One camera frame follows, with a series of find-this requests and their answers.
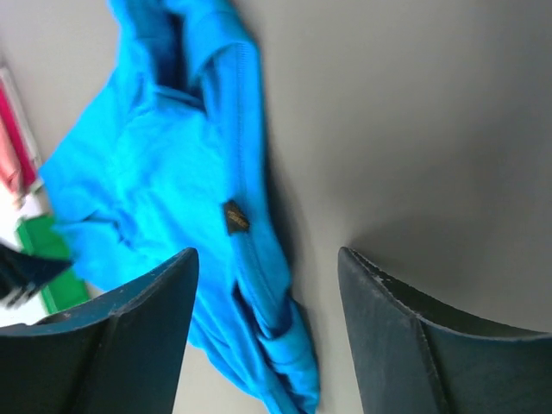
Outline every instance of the red object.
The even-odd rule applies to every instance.
[[[13,146],[17,159],[21,164],[22,169],[22,183],[25,190],[27,190],[37,179],[37,172],[35,166],[31,164],[28,158],[28,152],[25,148],[25,143],[22,139],[19,126],[17,125],[14,111],[9,103],[8,96],[0,84],[0,116],[2,117],[3,124],[11,139],[11,145]]]

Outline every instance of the pink object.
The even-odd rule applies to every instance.
[[[11,145],[16,153],[16,157],[19,160],[21,166],[22,177],[22,189],[24,192],[30,188],[30,186],[37,179],[37,172],[35,166],[31,163],[28,152],[23,141],[21,131],[17,124],[16,116],[11,108],[8,95],[6,94],[3,85],[0,84],[0,118],[3,120],[3,125],[8,133]]]
[[[22,170],[11,145],[8,132],[0,119],[0,180],[16,198],[22,196]]]

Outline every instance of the green object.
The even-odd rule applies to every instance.
[[[52,216],[38,216],[21,220],[17,235],[23,251],[40,257],[70,259],[71,251],[53,230]],[[70,269],[50,282],[41,291],[42,299],[51,315],[82,304],[90,299],[86,284]]]

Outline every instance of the blue cloth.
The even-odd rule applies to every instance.
[[[315,412],[317,366],[268,215],[255,44],[225,0],[110,4],[116,69],[41,169],[76,272],[109,290],[196,248],[190,342],[270,412]],[[229,200],[248,231],[229,235]]]

